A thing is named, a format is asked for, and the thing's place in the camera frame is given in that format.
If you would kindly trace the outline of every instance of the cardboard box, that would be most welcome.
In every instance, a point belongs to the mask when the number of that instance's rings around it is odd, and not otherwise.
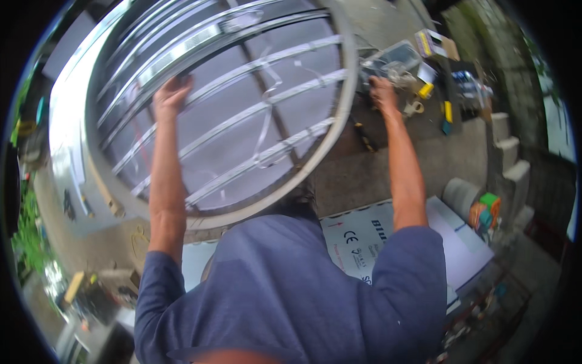
[[[418,52],[424,58],[430,57],[445,57],[460,60],[457,45],[451,39],[440,35],[436,31],[430,29],[422,29],[414,35],[416,38],[416,46]]]

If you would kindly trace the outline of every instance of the green plant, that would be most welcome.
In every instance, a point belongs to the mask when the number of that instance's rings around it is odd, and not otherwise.
[[[25,271],[35,270],[44,274],[44,267],[53,259],[48,242],[41,237],[35,220],[39,216],[36,195],[23,183],[21,188],[21,206],[18,216],[18,231],[12,236],[12,249],[20,253]]]

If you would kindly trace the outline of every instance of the concrete block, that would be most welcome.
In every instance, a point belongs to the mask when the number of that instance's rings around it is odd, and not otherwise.
[[[505,112],[496,112],[491,114],[493,123],[493,142],[497,143],[511,136],[509,132],[509,115]]]
[[[513,220],[514,230],[524,231],[530,221],[534,218],[535,210],[528,205],[524,205],[523,208],[515,216]]]
[[[505,208],[502,208],[502,226],[509,227],[513,224],[515,217],[526,205],[527,192],[530,187],[530,163],[519,160],[507,172],[503,173]]]
[[[517,162],[519,139],[515,136],[494,143],[501,157],[502,172],[507,172]]]

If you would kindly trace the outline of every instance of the yellow tool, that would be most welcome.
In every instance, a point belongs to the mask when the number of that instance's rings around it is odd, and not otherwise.
[[[420,91],[417,92],[417,95],[422,97],[423,99],[427,100],[427,99],[431,98],[432,91],[434,90],[434,88],[435,88],[435,85],[433,85],[432,83],[426,83],[420,89]]]

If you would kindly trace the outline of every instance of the metal strip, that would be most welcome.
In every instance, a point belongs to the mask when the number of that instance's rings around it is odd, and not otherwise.
[[[299,95],[300,93],[310,91],[313,89],[317,89],[319,87],[328,86],[334,82],[344,80],[346,78],[346,76],[347,76],[347,70],[340,69],[340,70],[334,71],[332,73],[329,73],[329,74],[323,76],[322,79],[315,79],[315,80],[311,80],[309,82],[305,82],[299,86],[293,87],[293,88],[288,89],[284,92],[281,92],[278,95],[270,97],[268,99],[267,103],[261,102],[261,103],[258,103],[256,105],[253,105],[250,108],[236,114],[235,116],[231,117],[230,119],[215,126],[211,130],[207,131],[202,136],[200,136],[198,139],[196,139],[192,143],[188,144],[186,147],[182,148],[181,151],[178,153],[178,158],[180,158],[180,159],[185,158],[188,154],[192,153],[196,148],[199,148],[200,146],[211,142],[212,140],[216,139],[218,136],[220,136],[222,133],[224,133],[226,130],[230,129],[231,127],[237,125],[238,123],[241,123],[242,121],[249,118],[250,116],[253,116],[256,113],[267,109],[269,107],[269,104],[274,105],[274,104],[279,103],[281,101],[287,100],[288,98]],[[153,135],[155,128],[150,128],[150,130],[148,130],[146,132],[146,134],[149,133],[152,129],[154,129],[154,130],[151,132],[150,136]],[[150,183],[151,183],[151,176],[148,176],[146,179],[141,181],[138,185],[136,185],[132,189],[132,194],[134,196],[139,195],[145,188],[147,188],[147,186],[150,185]]]
[[[113,52],[113,54],[109,57],[109,60],[115,57],[115,55],[119,52],[119,49],[123,47],[125,43],[127,43],[136,33],[143,28],[147,23],[150,22],[153,18],[155,18],[158,14],[163,12],[166,8],[175,5],[179,0],[169,0],[163,3],[161,6],[157,7],[160,3],[157,2],[153,6],[149,7],[146,12],[144,12],[140,17],[138,17],[133,23],[130,24],[129,27],[119,36],[119,39],[122,39],[121,43],[118,45],[118,49]]]
[[[109,78],[109,80],[106,82],[106,84],[103,86],[103,88],[101,89],[101,91],[97,95],[97,99],[99,100],[99,99],[101,99],[101,97],[103,97],[105,92],[113,85],[113,83],[115,82],[115,80],[117,79],[119,74],[126,68],[126,66],[129,64],[132,57],[137,53],[137,51],[141,48],[142,45],[144,45],[145,43],[150,41],[152,38],[154,38],[156,36],[156,34],[159,33],[160,30],[164,29],[166,26],[170,25],[174,20],[183,16],[185,13],[189,12],[190,10],[198,8],[198,7],[200,7],[199,10],[203,10],[203,9],[207,8],[208,6],[212,5],[211,3],[208,3],[209,1],[212,1],[214,3],[214,0],[199,0],[199,1],[191,3],[190,5],[188,5],[185,8],[182,8],[181,10],[177,11],[176,13],[174,13],[170,17],[160,19],[159,21],[161,21],[161,23],[159,23],[158,26],[156,26],[150,33],[146,34],[145,37],[140,39],[140,41],[126,55],[126,57],[123,59],[121,64],[117,67],[115,72],[111,75],[111,78]],[[114,59],[114,57],[117,55],[117,53],[119,51],[121,51],[121,49],[122,49],[121,47],[123,47],[123,42],[121,44],[119,44],[119,46],[117,47],[115,52],[111,55],[111,57],[109,57],[108,62],[111,62]]]
[[[163,85],[163,82],[165,82],[167,78],[177,75],[180,72],[186,70],[187,68],[194,67],[197,62],[203,61],[205,57],[210,56],[213,53],[219,52],[223,48],[247,37],[251,37],[257,33],[262,33],[264,31],[275,29],[277,27],[297,22],[303,22],[311,19],[318,19],[322,17],[329,17],[329,12],[327,10],[310,10],[308,12],[303,12],[299,14],[289,15],[278,19],[270,20],[268,22],[261,23],[256,26],[244,29],[238,33],[232,34],[231,36],[224,37],[220,39],[220,41],[216,41],[211,45],[205,47],[204,51],[201,51],[199,53],[191,52],[192,54],[186,54],[183,57],[180,57],[179,60],[172,64],[170,71],[167,71],[165,73],[158,73],[155,75],[157,79],[154,82],[152,82],[153,86],[150,85],[151,87],[148,87],[147,89],[146,88],[141,89],[140,94],[138,94],[138,96],[128,106],[127,111],[122,115],[120,121],[116,123],[116,125],[113,127],[113,130],[109,133],[105,140],[102,141],[101,148],[104,149],[111,144],[115,136],[125,127],[125,125],[127,125],[131,118],[141,110],[143,104],[150,100],[151,96],[157,91],[159,87]]]
[[[213,24],[225,17],[228,17],[230,15],[248,10],[248,9],[252,9],[252,8],[256,8],[258,6],[264,6],[267,4],[271,4],[271,3],[275,3],[275,2],[279,2],[279,1],[283,1],[283,0],[258,0],[258,1],[254,1],[254,2],[250,2],[248,4],[245,5],[241,5],[238,6],[237,8],[233,8],[233,9],[229,9],[226,11],[223,11],[221,13],[218,13],[214,16],[209,17],[208,19],[204,19],[202,22],[199,22],[197,24],[195,24],[194,26],[192,26],[191,28],[189,28],[188,30],[184,31],[182,34],[180,34],[179,36],[175,37],[174,39],[172,39],[170,42],[168,42],[166,45],[164,45],[162,48],[160,48],[156,53],[154,53],[138,70],[137,72],[130,77],[130,79],[127,81],[126,85],[123,87],[122,90],[119,91],[118,95],[113,99],[111,105],[109,105],[108,109],[105,111],[105,114],[108,114],[109,112],[111,112],[110,109],[113,108],[112,105],[115,105],[117,103],[117,101],[119,100],[119,96],[125,92],[126,90],[126,86],[128,86],[134,79],[136,79],[138,77],[138,75],[149,65],[149,63],[151,63],[153,60],[155,60],[158,56],[160,56],[162,53],[164,53],[166,50],[168,50],[170,47],[174,46],[176,43],[178,43],[179,41],[183,40],[184,38],[186,38],[189,34],[191,34],[194,31],[197,31],[199,29],[203,29],[204,27]],[[204,4],[205,0],[199,0],[198,2],[192,3],[192,5],[199,5],[199,4]],[[178,16],[178,14],[174,14],[172,16],[173,20],[176,19],[176,17]],[[133,49],[132,51],[129,52],[129,54],[127,55],[127,57],[123,60],[123,62],[121,63],[121,65],[119,66],[118,70],[115,71],[114,75],[118,75],[119,72],[121,72],[122,67],[125,67],[125,65],[127,64],[127,62],[129,61],[129,59],[137,52],[138,48],[141,47],[141,45],[143,45],[147,40],[151,39],[153,37],[153,35],[155,35],[157,32],[159,32],[161,29],[163,29],[166,25],[168,25],[168,23],[164,23],[158,27],[156,27],[154,29],[154,31],[152,31],[151,33],[148,34],[148,37],[144,37]],[[105,91],[107,90],[107,88],[104,87],[104,89],[101,90],[101,92],[99,93],[99,95],[103,95],[105,93]]]
[[[188,196],[185,200],[186,206],[192,206],[204,197],[210,195],[212,192],[222,189],[224,186],[240,177],[243,173],[255,169],[258,165],[282,157],[284,154],[290,152],[297,144],[301,143],[308,137],[318,137],[327,131],[327,127],[335,121],[335,118],[328,118],[309,128],[283,140],[282,142],[272,146],[271,148],[260,153],[257,158],[251,158],[245,162],[234,167],[230,171],[214,178],[201,189]]]
[[[148,17],[150,14],[152,14],[152,12],[157,11],[157,6],[160,6],[160,4],[165,4],[162,1],[156,1],[155,4],[153,4],[152,6],[150,6],[149,8],[147,8],[145,10],[145,12],[143,12],[136,20],[134,20],[131,24],[129,24],[129,27],[127,27],[125,29],[125,31],[123,31],[123,33],[121,33],[121,35],[119,36],[118,39],[121,39],[125,36],[125,34],[127,34],[127,32],[130,29],[133,29],[133,27],[135,27],[136,25],[138,25],[139,23],[142,22],[142,20],[144,20],[146,17]]]
[[[257,59],[256,61],[247,63],[244,66],[238,67],[237,69],[230,71],[229,73],[215,79],[211,83],[208,83],[206,86],[199,89],[197,92],[193,93],[192,95],[188,96],[186,99],[186,106],[192,107],[192,103],[194,105],[202,102],[209,96],[223,90],[224,88],[228,87],[230,84],[238,81],[241,76],[248,75],[249,73],[258,70],[261,68],[265,63],[272,64],[274,62],[278,62],[285,58],[290,58],[302,53],[310,52],[317,50],[319,48],[327,47],[329,45],[339,44],[342,41],[342,36],[335,35],[326,38],[322,38],[313,42],[305,43],[298,45],[296,47],[288,48],[281,52],[273,53],[269,56],[266,56],[261,59]],[[113,174],[117,175],[123,167],[133,158],[136,153],[138,152],[139,148],[147,142],[150,137],[155,132],[156,125],[154,124],[146,133],[140,138],[135,144],[131,147],[131,149],[123,156],[123,158],[115,165],[113,168]]]

